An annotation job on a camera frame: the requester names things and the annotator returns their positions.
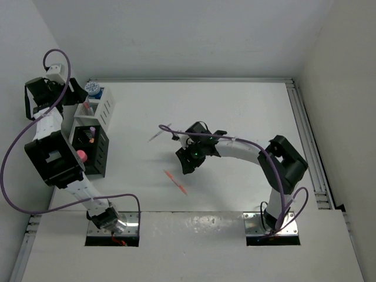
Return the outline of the orange clear pen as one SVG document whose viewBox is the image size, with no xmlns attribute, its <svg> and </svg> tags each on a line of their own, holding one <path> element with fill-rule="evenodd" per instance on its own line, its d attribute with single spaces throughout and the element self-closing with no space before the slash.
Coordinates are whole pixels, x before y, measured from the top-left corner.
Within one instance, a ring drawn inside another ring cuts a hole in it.
<svg viewBox="0 0 376 282">
<path fill-rule="evenodd" d="M 169 173 L 167 170 L 164 170 L 164 173 L 180 189 L 180 191 L 184 195 L 187 196 L 187 191 L 184 189 L 184 187 L 179 182 L 177 182 L 177 180 L 173 177 L 173 175 L 171 173 Z"/>
</svg>

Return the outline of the grey thin pen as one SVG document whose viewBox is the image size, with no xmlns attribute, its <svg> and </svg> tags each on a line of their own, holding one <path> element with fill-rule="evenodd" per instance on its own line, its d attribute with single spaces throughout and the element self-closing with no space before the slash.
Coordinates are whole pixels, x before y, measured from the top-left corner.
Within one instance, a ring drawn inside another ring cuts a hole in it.
<svg viewBox="0 0 376 282">
<path fill-rule="evenodd" d="M 154 134 L 147 142 L 151 142 L 153 139 L 157 138 L 159 135 L 161 135 L 164 132 L 164 130 L 159 130 L 156 134 Z"/>
</svg>

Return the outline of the purple highlighter marker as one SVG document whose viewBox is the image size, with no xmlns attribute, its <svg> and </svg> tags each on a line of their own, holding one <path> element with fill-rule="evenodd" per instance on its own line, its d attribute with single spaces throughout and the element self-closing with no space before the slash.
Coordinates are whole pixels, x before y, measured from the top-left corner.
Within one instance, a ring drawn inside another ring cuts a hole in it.
<svg viewBox="0 0 376 282">
<path fill-rule="evenodd" d="M 95 133 L 96 133 L 96 128 L 94 126 L 91 126 L 89 130 L 90 130 L 91 138 L 94 138 Z"/>
</svg>

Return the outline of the pink cap glue bottle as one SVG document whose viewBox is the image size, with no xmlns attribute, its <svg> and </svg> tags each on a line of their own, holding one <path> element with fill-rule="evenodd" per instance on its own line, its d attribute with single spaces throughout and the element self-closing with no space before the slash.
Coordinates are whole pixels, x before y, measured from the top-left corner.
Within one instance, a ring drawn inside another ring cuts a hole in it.
<svg viewBox="0 0 376 282">
<path fill-rule="evenodd" d="M 83 150 L 77 150 L 76 153 L 83 163 L 88 160 L 88 155 Z"/>
</svg>

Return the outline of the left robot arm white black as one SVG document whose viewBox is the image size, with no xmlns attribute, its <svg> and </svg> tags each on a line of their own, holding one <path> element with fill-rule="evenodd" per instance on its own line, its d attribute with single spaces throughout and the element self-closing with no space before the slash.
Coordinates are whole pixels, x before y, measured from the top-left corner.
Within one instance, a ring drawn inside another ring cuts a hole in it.
<svg viewBox="0 0 376 282">
<path fill-rule="evenodd" d="M 90 174 L 105 175 L 109 139 L 100 125 L 78 126 L 73 141 L 61 131 L 63 107 L 88 101 L 88 93 L 76 79 L 69 84 L 48 78 L 35 78 L 25 84 L 25 96 L 32 95 L 36 107 L 25 98 L 26 116 L 34 119 L 36 134 L 24 146 L 25 152 L 43 181 L 69 192 L 86 208 L 86 217 L 98 229 L 120 234 L 125 224 L 115 205 L 102 198 L 88 179 Z"/>
</svg>

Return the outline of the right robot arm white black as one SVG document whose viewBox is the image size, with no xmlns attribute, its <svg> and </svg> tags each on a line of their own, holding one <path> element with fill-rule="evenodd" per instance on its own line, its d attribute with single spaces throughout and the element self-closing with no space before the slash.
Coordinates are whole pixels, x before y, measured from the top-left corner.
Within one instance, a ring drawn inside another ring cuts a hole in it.
<svg viewBox="0 0 376 282">
<path fill-rule="evenodd" d="M 307 162 L 284 136 L 275 136 L 264 149 L 245 139 L 230 138 L 225 130 L 212 133 L 205 123 L 196 122 L 182 133 L 175 132 L 173 140 L 181 143 L 176 156 L 183 174 L 193 173 L 208 156 L 230 157 L 260 166 L 271 186 L 262 221 L 268 231 L 282 227 L 294 189 L 308 169 Z"/>
</svg>

